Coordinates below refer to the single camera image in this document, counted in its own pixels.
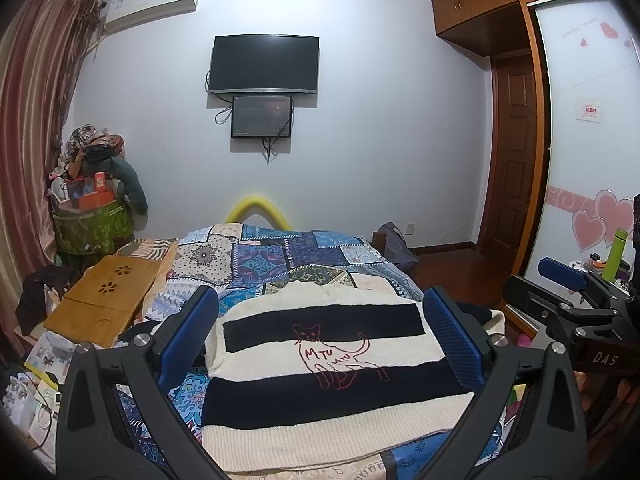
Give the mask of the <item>green fabric storage basket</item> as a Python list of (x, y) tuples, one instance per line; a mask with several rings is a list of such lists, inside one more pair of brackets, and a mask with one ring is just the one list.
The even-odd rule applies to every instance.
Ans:
[(134, 235), (134, 222), (122, 200), (92, 209), (52, 211), (56, 248), (74, 256), (114, 254)]

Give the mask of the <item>yellow foam bed rail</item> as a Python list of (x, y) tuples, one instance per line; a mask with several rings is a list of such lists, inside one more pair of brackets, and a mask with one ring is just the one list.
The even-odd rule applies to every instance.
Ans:
[(261, 214), (269, 223), (278, 230), (292, 231), (290, 222), (285, 219), (282, 212), (265, 197), (251, 195), (239, 201), (230, 211), (226, 223), (240, 223), (251, 214)]

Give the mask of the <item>white sliding wardrobe door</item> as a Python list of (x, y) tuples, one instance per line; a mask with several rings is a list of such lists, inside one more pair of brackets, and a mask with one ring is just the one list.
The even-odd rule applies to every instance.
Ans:
[(538, 263), (606, 258), (617, 230), (634, 230), (639, 193), (639, 38), (608, 0), (533, 7), (547, 64), (547, 191), (529, 280), (557, 290)]

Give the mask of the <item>blue patchwork bed quilt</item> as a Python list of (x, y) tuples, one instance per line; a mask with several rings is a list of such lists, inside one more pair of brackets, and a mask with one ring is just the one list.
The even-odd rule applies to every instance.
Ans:
[[(191, 232), (181, 240), (135, 240), (122, 248), (122, 253), (160, 260), (154, 283), (143, 301), (146, 330), (155, 330), (165, 318), (176, 314), (201, 286), (217, 293), (218, 318), (242, 301), (274, 294), (292, 282), (386, 292), (422, 304), (421, 289), (405, 272), (362, 238), (337, 232), (279, 231), (243, 223), (219, 223)], [(205, 353), (206, 339), (183, 382), (168, 394), (202, 446), (202, 409), (209, 384)], [(451, 430), (353, 462), (257, 474), (224, 472), (235, 479), (413, 479)]]

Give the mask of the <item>small black wall monitor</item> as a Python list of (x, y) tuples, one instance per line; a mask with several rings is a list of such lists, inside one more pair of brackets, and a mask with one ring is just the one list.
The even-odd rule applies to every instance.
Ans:
[(234, 96), (231, 114), (232, 139), (289, 138), (293, 100), (290, 96), (255, 94)]

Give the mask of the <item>orange box in basket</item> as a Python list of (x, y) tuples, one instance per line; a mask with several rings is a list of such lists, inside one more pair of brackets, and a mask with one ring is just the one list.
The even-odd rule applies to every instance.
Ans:
[(82, 178), (68, 186), (72, 205), (79, 210), (103, 207), (115, 199), (114, 192), (107, 183), (104, 171), (98, 171), (92, 178)]

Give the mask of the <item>wooden lap desk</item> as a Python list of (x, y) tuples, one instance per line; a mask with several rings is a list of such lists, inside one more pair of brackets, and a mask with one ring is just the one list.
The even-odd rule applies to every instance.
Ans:
[(106, 256), (64, 294), (43, 327), (76, 344), (111, 348), (139, 312), (159, 268), (160, 260)]

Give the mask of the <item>white wall air conditioner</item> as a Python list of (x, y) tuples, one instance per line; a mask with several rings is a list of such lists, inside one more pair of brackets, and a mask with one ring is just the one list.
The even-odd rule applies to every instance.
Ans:
[(172, 16), (191, 13), (198, 0), (112, 0), (107, 8), (104, 30), (115, 32)]

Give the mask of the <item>dark garment beside bed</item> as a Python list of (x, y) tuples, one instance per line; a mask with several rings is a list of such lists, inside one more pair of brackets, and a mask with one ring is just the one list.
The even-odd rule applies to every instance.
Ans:
[(47, 318), (46, 289), (58, 296), (64, 294), (80, 280), (80, 273), (68, 266), (44, 266), (24, 278), (20, 301), (15, 314), (24, 336)]

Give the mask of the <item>green water bottle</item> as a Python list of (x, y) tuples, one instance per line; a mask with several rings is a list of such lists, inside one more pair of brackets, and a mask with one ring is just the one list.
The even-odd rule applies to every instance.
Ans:
[(623, 258), (628, 232), (623, 229), (617, 229), (613, 238), (608, 260), (606, 260), (604, 270), (602, 272), (602, 280), (608, 283), (614, 283), (616, 274), (620, 268), (620, 262)]

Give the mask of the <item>large black wall television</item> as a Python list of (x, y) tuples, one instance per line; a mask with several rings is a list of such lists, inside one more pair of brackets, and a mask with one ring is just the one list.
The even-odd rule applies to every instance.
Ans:
[(208, 92), (315, 94), (319, 60), (320, 38), (315, 36), (216, 36)]

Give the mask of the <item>brown wooden wardrobe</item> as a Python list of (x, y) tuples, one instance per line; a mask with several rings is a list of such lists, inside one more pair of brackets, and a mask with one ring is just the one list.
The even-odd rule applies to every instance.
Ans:
[(437, 37), (490, 62), (490, 166), (477, 246), (514, 274), (532, 252), (548, 174), (547, 66), (529, 9), (536, 1), (431, 0)]

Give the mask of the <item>grey backpack on floor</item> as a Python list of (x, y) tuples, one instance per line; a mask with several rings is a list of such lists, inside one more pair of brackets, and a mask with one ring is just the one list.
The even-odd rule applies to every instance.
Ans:
[(402, 272), (410, 273), (419, 262), (393, 222), (386, 222), (372, 234), (371, 245)]

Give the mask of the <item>red striped curtain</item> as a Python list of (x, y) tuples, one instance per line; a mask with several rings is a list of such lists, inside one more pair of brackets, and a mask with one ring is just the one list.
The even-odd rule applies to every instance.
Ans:
[(23, 350), (14, 330), (24, 278), (54, 256), (46, 199), (82, 59), (103, 0), (25, 0), (1, 36), (1, 352)]

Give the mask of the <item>black white striped sweater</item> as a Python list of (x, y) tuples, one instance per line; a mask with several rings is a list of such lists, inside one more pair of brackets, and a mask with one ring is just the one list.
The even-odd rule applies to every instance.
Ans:
[(418, 300), (292, 282), (206, 338), (202, 443), (229, 474), (353, 462), (448, 431), (473, 393)]

